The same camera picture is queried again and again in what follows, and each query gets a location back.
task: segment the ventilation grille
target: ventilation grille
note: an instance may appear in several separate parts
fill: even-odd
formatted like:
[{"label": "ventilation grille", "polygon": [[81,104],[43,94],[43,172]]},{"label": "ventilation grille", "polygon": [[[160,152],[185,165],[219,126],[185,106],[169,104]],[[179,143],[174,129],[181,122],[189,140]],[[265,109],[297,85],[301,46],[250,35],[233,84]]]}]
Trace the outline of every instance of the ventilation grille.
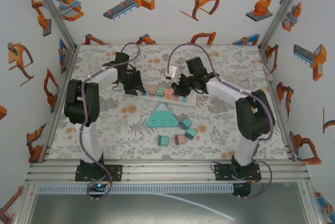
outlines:
[{"label": "ventilation grille", "polygon": [[[87,185],[39,185],[37,194],[58,194],[58,195],[80,195],[86,194]],[[101,192],[91,192],[90,194],[101,194],[106,188],[101,188]],[[222,194],[233,193],[233,184],[149,184],[149,185],[113,185],[110,194]]]}]

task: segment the flower pattern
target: flower pattern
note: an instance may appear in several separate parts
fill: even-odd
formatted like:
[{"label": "flower pattern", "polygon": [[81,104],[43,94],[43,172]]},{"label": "flower pattern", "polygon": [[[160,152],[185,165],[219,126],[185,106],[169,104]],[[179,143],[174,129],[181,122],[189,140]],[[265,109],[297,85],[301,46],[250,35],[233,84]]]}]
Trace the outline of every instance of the flower pattern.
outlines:
[{"label": "flower pattern", "polygon": [[[73,79],[82,80],[97,72],[102,64],[110,62],[122,45],[81,46]],[[140,45],[140,55],[132,62],[141,72],[145,85],[157,85],[168,88],[171,82],[164,78],[169,55],[174,49],[170,45]],[[254,46],[205,46],[213,61],[215,71],[221,78],[241,87],[255,91],[265,91],[272,111],[273,103],[260,65],[251,66],[249,78],[239,81],[248,74],[250,64],[260,60],[257,47]],[[132,58],[137,48],[129,46],[124,50]],[[185,61],[201,57],[207,71],[210,67],[205,55],[196,47],[178,49],[171,64],[177,65],[188,75]],[[217,97],[197,94],[195,107],[167,104],[178,121],[189,118],[192,127],[197,130],[193,140],[184,145],[176,145],[174,136],[184,134],[180,127],[148,128],[147,121],[159,106],[159,102],[126,95],[123,91],[114,91],[115,84],[108,85],[100,92],[100,115],[97,120],[99,145],[107,159],[229,159],[235,153],[240,133],[236,122],[235,109]],[[122,89],[122,84],[115,90]],[[169,146],[158,145],[158,136],[168,136]],[[82,151],[79,145],[79,133],[62,112],[55,133],[50,159],[79,159]],[[283,139],[278,124],[270,141],[261,142],[257,159],[286,159]]]}]

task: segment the pink cube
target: pink cube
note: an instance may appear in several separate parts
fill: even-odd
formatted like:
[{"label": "pink cube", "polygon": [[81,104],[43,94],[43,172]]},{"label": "pink cube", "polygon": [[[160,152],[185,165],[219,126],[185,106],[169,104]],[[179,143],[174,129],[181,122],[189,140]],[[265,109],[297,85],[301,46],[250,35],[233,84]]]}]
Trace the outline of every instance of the pink cube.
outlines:
[{"label": "pink cube", "polygon": [[172,96],[172,100],[174,100],[174,101],[180,101],[180,96]]},{"label": "pink cube", "polygon": [[174,92],[173,89],[165,89],[164,90],[164,97],[165,98],[172,98],[173,92]]},{"label": "pink cube", "polygon": [[156,86],[149,86],[148,93],[152,95],[156,95]]},{"label": "pink cube", "polygon": [[185,144],[186,143],[185,135],[176,135],[176,136],[174,136],[174,140],[176,141],[176,144]]}]

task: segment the floral tablecloth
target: floral tablecloth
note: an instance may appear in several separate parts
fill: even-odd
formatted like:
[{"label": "floral tablecloth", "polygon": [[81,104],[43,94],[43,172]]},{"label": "floral tablecloth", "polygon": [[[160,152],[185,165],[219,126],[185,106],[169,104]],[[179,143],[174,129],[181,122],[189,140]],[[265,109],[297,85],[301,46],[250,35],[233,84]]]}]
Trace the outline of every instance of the floral tablecloth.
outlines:
[{"label": "floral tablecloth", "polygon": [[[97,72],[102,64],[112,61],[122,45],[81,46],[73,79],[82,80]],[[140,45],[140,55],[133,65],[141,71],[144,84],[170,87],[171,81],[164,77],[166,64],[173,45]],[[205,46],[215,70],[226,81],[241,88],[265,91],[272,111],[273,103],[259,64],[251,68],[249,78],[243,79],[253,62],[260,62],[254,46]],[[125,53],[130,57],[137,52],[136,46],[129,46]],[[171,64],[187,73],[185,61],[199,56],[207,70],[209,64],[202,51],[196,47],[179,48]],[[175,128],[148,128],[147,121],[160,102],[139,99],[125,95],[123,91],[113,91],[115,84],[107,86],[100,93],[100,116],[97,120],[99,145],[107,159],[229,159],[235,153],[240,133],[237,128],[236,111],[224,101],[210,95],[199,95],[195,107],[167,104],[178,121],[189,118],[198,133],[186,144],[176,145],[174,136],[185,130]],[[169,146],[158,145],[158,136],[170,137]],[[50,151],[50,159],[79,159],[81,148],[79,133],[62,112]],[[262,142],[257,159],[286,159],[284,143],[278,124],[270,141]]]}]

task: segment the teal cube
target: teal cube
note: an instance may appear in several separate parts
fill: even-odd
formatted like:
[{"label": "teal cube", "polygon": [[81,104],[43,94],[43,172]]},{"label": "teal cube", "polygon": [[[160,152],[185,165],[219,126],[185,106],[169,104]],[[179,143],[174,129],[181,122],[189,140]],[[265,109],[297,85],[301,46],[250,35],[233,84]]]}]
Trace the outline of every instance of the teal cube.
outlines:
[{"label": "teal cube", "polygon": [[194,136],[196,136],[196,134],[197,134],[197,131],[194,128],[189,128],[187,132],[185,133],[185,137],[192,140]]},{"label": "teal cube", "polygon": [[164,96],[164,90],[165,90],[165,88],[157,87],[156,88],[156,95],[157,96]]},{"label": "teal cube", "polygon": [[192,125],[192,122],[188,118],[185,118],[183,121],[179,123],[179,125],[181,126],[181,128],[186,130]]},{"label": "teal cube", "polygon": [[169,138],[167,136],[159,136],[158,137],[158,145],[162,145],[167,147],[169,145]]}]

